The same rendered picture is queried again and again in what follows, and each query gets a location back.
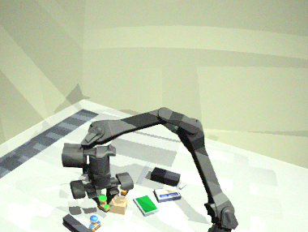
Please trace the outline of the orange rubber stamp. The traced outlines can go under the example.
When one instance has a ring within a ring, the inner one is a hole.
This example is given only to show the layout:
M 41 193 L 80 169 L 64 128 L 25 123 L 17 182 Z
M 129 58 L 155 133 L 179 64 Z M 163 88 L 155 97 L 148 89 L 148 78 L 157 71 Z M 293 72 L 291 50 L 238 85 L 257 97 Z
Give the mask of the orange rubber stamp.
M 128 192 L 129 192 L 129 191 L 123 191 L 123 190 L 122 190 L 122 194 L 121 194 L 121 195 L 126 196 Z

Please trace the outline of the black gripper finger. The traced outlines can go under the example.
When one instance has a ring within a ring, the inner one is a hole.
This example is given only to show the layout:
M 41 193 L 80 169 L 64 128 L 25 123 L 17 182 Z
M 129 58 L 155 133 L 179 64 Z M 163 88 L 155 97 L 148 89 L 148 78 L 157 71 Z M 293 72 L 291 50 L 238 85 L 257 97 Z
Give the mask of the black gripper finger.
M 97 204 L 98 206 L 101 205 L 101 204 L 100 204 L 100 201 L 99 201 L 99 199 L 98 199 L 98 197 L 97 197 L 97 195 L 90 195 L 90 196 L 88 196 L 88 198 L 89 198 L 89 199 L 95 200 L 95 202 L 96 202 L 96 204 Z
M 120 193 L 119 189 L 115 190 L 115 191 L 111 191 L 109 188 L 106 189 L 106 197 L 107 197 L 107 200 L 106 200 L 106 203 L 107 205 L 109 205 L 109 203 L 112 201 L 111 199 L 113 199 L 116 194 Z

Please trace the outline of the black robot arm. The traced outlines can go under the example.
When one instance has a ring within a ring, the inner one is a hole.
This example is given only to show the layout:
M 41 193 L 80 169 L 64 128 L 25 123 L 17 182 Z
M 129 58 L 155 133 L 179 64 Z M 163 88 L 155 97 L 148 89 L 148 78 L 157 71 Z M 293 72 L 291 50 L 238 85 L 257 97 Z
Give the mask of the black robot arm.
M 231 232 L 238 226 L 234 206 L 221 190 L 219 181 L 205 148 L 202 123 L 166 107 L 119 120 L 100 120 L 91 123 L 88 133 L 80 144 L 64 142 L 62 149 L 63 167 L 83 168 L 83 174 L 91 180 L 90 169 L 96 173 L 109 170 L 109 157 L 116 157 L 116 148 L 108 143 L 121 135 L 144 128 L 163 125 L 178 135 L 180 141 L 193 157 L 195 166 L 207 192 L 204 204 L 211 216 L 212 227 L 208 232 Z M 96 146 L 96 147 L 94 147 Z M 94 148 L 93 148 L 94 147 Z M 87 158 L 89 156 L 89 163 Z

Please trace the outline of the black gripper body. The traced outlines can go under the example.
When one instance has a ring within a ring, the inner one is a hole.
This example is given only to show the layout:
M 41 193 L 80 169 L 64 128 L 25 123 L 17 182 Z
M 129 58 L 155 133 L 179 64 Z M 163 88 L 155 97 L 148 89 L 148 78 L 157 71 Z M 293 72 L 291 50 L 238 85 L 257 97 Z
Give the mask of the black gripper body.
M 75 200 L 84 199 L 86 192 L 88 196 L 96 195 L 96 190 L 110 189 L 115 191 L 118 189 L 118 185 L 121 184 L 123 191 L 129 191 L 134 188 L 134 182 L 127 172 L 115 174 L 115 177 L 111 178 L 110 170 L 102 173 L 96 173 L 90 169 L 92 182 L 83 184 L 81 180 L 70 181 L 71 194 Z M 85 192 L 86 191 L 86 192 Z

